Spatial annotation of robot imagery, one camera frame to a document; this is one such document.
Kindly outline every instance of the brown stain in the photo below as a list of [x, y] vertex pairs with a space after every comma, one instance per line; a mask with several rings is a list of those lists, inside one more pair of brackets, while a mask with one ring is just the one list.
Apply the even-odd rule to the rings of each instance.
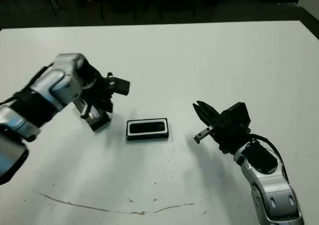
[[192, 206], [195, 205], [195, 203], [189, 203], [189, 204], [183, 204], [183, 205], [174, 205], [174, 206], [168, 206], [166, 208], [163, 209], [159, 209], [156, 211], [141, 211], [141, 212], [136, 212], [136, 211], [132, 211], [132, 212], [124, 212], [124, 211], [112, 211], [112, 210], [107, 210], [107, 209], [101, 209], [101, 208], [96, 208], [96, 207], [92, 207], [92, 206], [87, 206], [87, 205], [81, 205], [81, 204], [74, 204], [72, 202], [65, 202], [59, 199], [55, 199], [53, 197], [48, 196], [47, 194], [43, 194], [39, 191], [33, 190], [35, 193], [46, 197], [47, 199], [56, 201], [58, 203], [62, 203], [62, 204], [66, 204], [66, 205], [70, 205], [70, 206], [74, 206], [74, 207], [79, 207], [79, 208], [85, 208], [85, 209], [92, 209], [92, 210], [97, 210], [97, 211], [101, 211], [101, 212], [107, 212], [107, 213], [116, 213], [116, 214], [127, 214], [127, 215], [140, 215], [140, 216], [144, 216], [146, 214], [156, 214], [156, 213], [160, 213], [162, 211], [168, 210], [168, 209], [174, 209], [174, 208], [180, 208], [180, 207], [184, 207], [184, 206]]
[[163, 198], [153, 199], [153, 201], [155, 202], [155, 201], [160, 200], [160, 199], [163, 199]]

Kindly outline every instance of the tabletop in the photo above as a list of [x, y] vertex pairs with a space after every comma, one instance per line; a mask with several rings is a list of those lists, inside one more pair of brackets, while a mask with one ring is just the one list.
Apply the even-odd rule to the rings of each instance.
[[[3, 225], [258, 223], [250, 187], [192, 103], [245, 102], [252, 132], [279, 149], [307, 224], [317, 224], [319, 41], [299, 21], [4, 29], [0, 98], [59, 53], [131, 82], [92, 132], [68, 105], [0, 187]], [[166, 117], [166, 141], [127, 142], [126, 121]]]

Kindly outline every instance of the silver robot arm segment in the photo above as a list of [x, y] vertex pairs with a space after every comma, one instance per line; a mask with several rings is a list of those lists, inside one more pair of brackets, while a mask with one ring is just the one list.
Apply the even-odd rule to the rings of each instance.
[[[74, 102], [93, 130], [109, 122], [113, 93], [127, 95], [130, 83], [106, 78], [79, 53], [59, 54], [12, 98], [0, 103], [0, 185], [8, 182], [28, 156], [40, 128]], [[88, 118], [94, 110], [95, 118]]]
[[[303, 225], [304, 219], [292, 189], [283, 159], [266, 138], [251, 134], [245, 103], [238, 102], [222, 113], [197, 101], [193, 104], [201, 121], [208, 127], [198, 133], [197, 143], [210, 135], [224, 153], [230, 153], [252, 189], [252, 198], [261, 225]], [[264, 148], [259, 141], [269, 145]]]
[[252, 166], [243, 155], [243, 151], [258, 141], [247, 143], [234, 155], [241, 166], [243, 175], [251, 186], [252, 199], [261, 225], [303, 225], [299, 203], [290, 183], [284, 174], [284, 164], [271, 150], [277, 160], [277, 166], [263, 173]]

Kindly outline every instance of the black rectangular object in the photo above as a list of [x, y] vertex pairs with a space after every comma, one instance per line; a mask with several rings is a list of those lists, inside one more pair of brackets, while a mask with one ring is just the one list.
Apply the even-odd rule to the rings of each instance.
[[168, 138], [168, 135], [166, 118], [129, 120], [126, 125], [128, 141]]
[[[81, 113], [85, 105], [84, 101], [82, 99], [76, 99], [73, 103], [77, 110]], [[111, 118], [107, 112], [93, 103], [89, 116], [85, 120], [90, 125], [91, 129], [95, 131], [110, 122]]]

